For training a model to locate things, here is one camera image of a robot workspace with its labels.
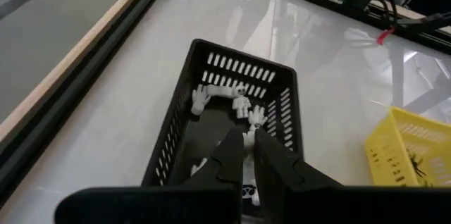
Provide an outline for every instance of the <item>white figurine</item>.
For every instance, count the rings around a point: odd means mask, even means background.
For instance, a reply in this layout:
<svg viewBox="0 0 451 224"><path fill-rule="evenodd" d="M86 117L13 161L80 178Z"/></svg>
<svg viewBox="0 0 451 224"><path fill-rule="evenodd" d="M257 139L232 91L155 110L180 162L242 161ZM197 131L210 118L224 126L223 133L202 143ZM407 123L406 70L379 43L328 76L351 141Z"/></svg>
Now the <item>white figurine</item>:
<svg viewBox="0 0 451 224"><path fill-rule="evenodd" d="M242 164L242 195L243 199L252 199L254 206L260 205L259 192L255 181L254 154L254 132L243 133L245 140L245 157Z"/></svg>
<svg viewBox="0 0 451 224"><path fill-rule="evenodd" d="M255 130L263 126L267 120L268 118L265 116L265 108L260 108L260 106L256 105L254 107L254 112L249 112L249 124L251 125L249 131L255 132Z"/></svg>
<svg viewBox="0 0 451 224"><path fill-rule="evenodd" d="M235 99L244 96L246 89L242 85L238 85L236 87L208 85L206 86L206 93L210 97L225 97Z"/></svg>
<svg viewBox="0 0 451 224"><path fill-rule="evenodd" d="M201 169L205 165L206 161L207 161L207 159L203 158L202 162L199 164L199 166L193 165L191 167L191 176L194 175L197 171L199 171L199 169Z"/></svg>
<svg viewBox="0 0 451 224"><path fill-rule="evenodd" d="M233 99L232 109L237 111L237 118L249 117L248 109L251 107L251 102L247 97L238 97Z"/></svg>
<svg viewBox="0 0 451 224"><path fill-rule="evenodd" d="M251 180L251 185L255 187L255 193L251 196L252 204L254 206L260 206L259 190L257 189L257 182L255 181L255 179Z"/></svg>
<svg viewBox="0 0 451 224"><path fill-rule="evenodd" d="M200 116L204 111L205 105L210 101L210 96L206 93L206 87L201 84L196 90L192 90L192 107L191 112L196 116Z"/></svg>

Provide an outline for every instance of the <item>toy hand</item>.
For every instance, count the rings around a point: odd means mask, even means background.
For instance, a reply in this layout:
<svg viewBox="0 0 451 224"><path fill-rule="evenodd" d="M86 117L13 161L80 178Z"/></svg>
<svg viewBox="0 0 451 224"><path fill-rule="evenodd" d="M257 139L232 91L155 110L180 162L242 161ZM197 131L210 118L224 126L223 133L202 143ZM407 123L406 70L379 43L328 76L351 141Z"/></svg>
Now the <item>toy hand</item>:
<svg viewBox="0 0 451 224"><path fill-rule="evenodd" d="M267 120L265 108L260 108L260 106L256 105L254 111L249 112L249 124L251 124L250 131L254 132L256 129L259 129Z"/></svg>
<svg viewBox="0 0 451 224"><path fill-rule="evenodd" d="M206 159L206 158L203 158L203 159L202 159L202 162L199 164L199 167L196 166L196 165L193 165L193 166L191 167L191 176L194 175L197 171L199 171L199 169L201 169L201 168L204 166L204 164L206 163L206 161L207 161L207 159Z"/></svg>
<svg viewBox="0 0 451 224"><path fill-rule="evenodd" d="M206 94L206 87L201 84L196 90L192 90L192 108L191 112L199 116L204 111L205 105L210 101L210 96Z"/></svg>

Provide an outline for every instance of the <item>black plastic basket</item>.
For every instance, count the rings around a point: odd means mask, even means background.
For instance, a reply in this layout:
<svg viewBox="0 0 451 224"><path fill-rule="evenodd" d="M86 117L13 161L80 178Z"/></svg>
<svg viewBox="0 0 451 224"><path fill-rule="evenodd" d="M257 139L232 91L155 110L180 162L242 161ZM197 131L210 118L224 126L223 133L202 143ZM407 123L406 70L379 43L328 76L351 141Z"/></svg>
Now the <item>black plastic basket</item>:
<svg viewBox="0 0 451 224"><path fill-rule="evenodd" d="M197 85L247 88L246 97L266 108L264 129L287 148L303 156L296 72L286 66L204 40L192 42L164 118L143 186L181 185L191 167L208 157L229 129L242 126L232 100L214 97L200 117L190 112Z"/></svg>

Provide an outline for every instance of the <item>glossy white tabletop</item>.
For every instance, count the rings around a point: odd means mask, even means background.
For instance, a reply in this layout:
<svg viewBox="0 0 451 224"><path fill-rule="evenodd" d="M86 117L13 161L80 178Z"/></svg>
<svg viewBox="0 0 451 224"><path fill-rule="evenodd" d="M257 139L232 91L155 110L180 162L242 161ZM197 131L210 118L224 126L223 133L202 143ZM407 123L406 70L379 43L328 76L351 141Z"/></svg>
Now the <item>glossy white tabletop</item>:
<svg viewBox="0 0 451 224"><path fill-rule="evenodd" d="M303 0L157 0L0 212L50 223L79 189L139 185L191 41L297 71L308 163L370 185L363 143L387 106L451 119L451 57Z"/></svg>

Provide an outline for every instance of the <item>yellow plastic basket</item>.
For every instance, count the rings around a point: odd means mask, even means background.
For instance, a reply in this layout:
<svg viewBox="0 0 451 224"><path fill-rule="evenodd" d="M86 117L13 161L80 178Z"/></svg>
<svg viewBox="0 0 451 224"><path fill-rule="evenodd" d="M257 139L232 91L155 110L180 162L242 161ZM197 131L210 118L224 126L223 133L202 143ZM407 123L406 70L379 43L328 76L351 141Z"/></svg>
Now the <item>yellow plastic basket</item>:
<svg viewBox="0 0 451 224"><path fill-rule="evenodd" d="M375 185L451 186L451 126L401 108L365 141Z"/></svg>

